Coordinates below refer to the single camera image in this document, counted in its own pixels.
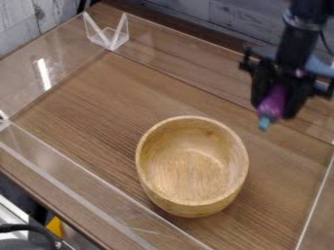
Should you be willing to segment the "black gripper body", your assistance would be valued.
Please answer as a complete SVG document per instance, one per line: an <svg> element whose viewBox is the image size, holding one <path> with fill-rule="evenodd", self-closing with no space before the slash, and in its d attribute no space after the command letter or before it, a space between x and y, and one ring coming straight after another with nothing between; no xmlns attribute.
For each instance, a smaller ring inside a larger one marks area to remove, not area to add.
<svg viewBox="0 0 334 250"><path fill-rule="evenodd" d="M246 47L241 70L250 77L260 63L272 63L276 71L273 85L280 80L312 77L313 93L325 98L334 94L334 69L313 53L319 39L324 39L323 26L303 26L287 23L279 46Z"/></svg>

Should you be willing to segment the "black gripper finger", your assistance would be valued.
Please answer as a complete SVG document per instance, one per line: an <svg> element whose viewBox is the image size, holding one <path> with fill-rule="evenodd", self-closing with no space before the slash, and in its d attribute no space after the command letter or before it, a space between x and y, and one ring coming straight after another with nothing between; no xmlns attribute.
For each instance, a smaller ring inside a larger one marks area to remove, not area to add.
<svg viewBox="0 0 334 250"><path fill-rule="evenodd" d="M265 99L276 79L276 71L271 62L261 62L252 75L250 102L258 107Z"/></svg>
<svg viewBox="0 0 334 250"><path fill-rule="evenodd" d="M288 95L285 102L284 118L293 119L307 104L313 93L315 79L312 77L291 78L287 82Z"/></svg>

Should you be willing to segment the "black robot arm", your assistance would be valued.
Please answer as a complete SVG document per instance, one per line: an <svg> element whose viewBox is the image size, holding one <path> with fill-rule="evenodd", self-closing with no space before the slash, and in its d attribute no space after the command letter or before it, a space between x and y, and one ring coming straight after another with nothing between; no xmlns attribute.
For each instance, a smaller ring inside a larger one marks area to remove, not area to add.
<svg viewBox="0 0 334 250"><path fill-rule="evenodd" d="M293 0L280 44L246 47L240 69L250 73L250 103L260 121L293 119L313 95L333 97L334 66L315 54L332 17L334 0Z"/></svg>

